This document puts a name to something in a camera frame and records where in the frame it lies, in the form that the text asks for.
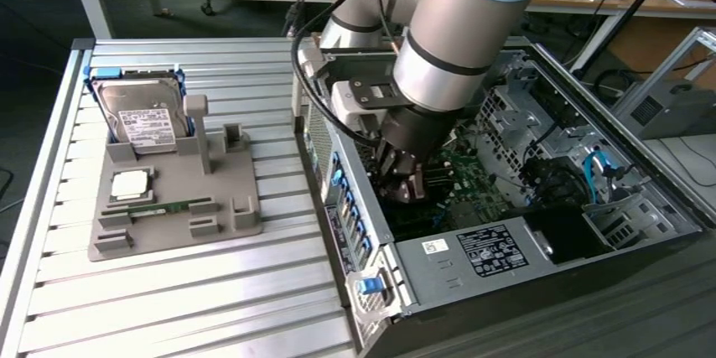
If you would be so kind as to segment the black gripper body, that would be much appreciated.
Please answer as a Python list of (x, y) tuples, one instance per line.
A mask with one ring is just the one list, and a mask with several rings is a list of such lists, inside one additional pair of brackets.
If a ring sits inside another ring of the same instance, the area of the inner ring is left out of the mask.
[(394, 148), (424, 162), (443, 145), (456, 119), (458, 111), (435, 112), (420, 106), (398, 107), (386, 114), (382, 137)]

